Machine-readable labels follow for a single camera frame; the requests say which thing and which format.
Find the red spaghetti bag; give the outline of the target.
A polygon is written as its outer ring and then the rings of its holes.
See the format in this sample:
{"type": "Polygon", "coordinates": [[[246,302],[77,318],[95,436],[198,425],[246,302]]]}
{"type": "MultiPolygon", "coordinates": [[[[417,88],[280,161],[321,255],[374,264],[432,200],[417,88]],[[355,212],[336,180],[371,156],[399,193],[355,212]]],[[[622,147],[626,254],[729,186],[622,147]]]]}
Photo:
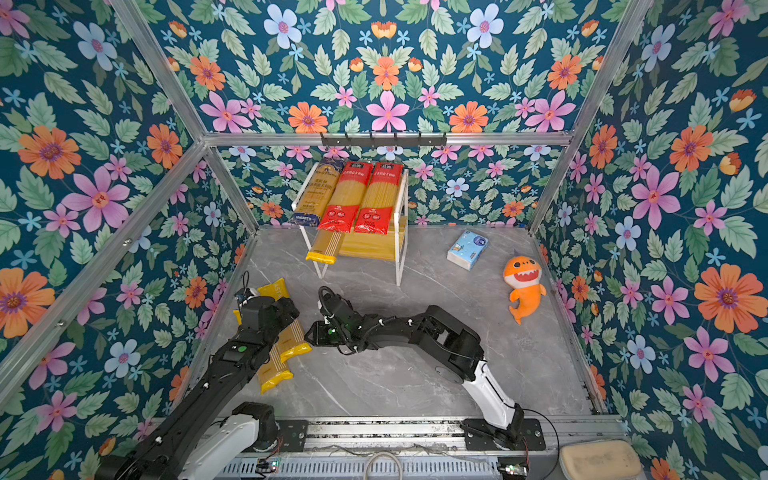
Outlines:
{"type": "Polygon", "coordinates": [[[355,233],[386,235],[398,198],[403,166],[379,162],[361,202],[354,225],[355,233]]]}
{"type": "Polygon", "coordinates": [[[373,165],[367,162],[347,162],[329,200],[319,228],[325,231],[349,233],[364,198],[373,165]]]}

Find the blue gold spaghetti bag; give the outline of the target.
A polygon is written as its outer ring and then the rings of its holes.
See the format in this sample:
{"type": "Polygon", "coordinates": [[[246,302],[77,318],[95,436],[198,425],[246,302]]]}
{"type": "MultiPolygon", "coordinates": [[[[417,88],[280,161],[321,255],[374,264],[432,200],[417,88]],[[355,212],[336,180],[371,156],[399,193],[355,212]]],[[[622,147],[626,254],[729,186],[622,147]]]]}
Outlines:
{"type": "Polygon", "coordinates": [[[293,222],[299,226],[317,227],[336,188],[345,162],[325,159],[309,176],[309,182],[294,209],[293,222]]]}

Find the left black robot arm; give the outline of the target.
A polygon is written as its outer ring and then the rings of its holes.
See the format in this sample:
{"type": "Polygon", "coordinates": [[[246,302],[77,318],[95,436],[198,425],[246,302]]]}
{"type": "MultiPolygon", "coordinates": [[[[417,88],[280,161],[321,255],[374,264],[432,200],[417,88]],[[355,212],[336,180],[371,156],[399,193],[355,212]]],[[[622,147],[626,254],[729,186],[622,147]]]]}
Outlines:
{"type": "Polygon", "coordinates": [[[181,479],[183,469],[217,414],[270,359],[280,333],[299,317],[290,298],[255,296],[239,309],[236,334],[220,347],[176,409],[126,454],[110,455],[97,479],[181,479]]]}

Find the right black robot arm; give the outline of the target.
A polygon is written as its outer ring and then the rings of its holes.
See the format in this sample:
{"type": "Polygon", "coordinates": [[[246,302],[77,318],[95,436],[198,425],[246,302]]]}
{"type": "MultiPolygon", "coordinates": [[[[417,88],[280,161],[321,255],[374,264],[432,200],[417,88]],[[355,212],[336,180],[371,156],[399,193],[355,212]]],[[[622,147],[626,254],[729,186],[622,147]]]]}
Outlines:
{"type": "Polygon", "coordinates": [[[323,319],[305,334],[313,347],[335,348],[350,356],[387,347],[411,347],[441,377],[461,385],[480,408],[482,420],[465,420],[462,429],[512,448],[521,439],[524,409],[503,390],[491,372],[480,336],[446,310],[430,305],[419,314],[361,314],[351,302],[326,292],[318,300],[323,319]]]}

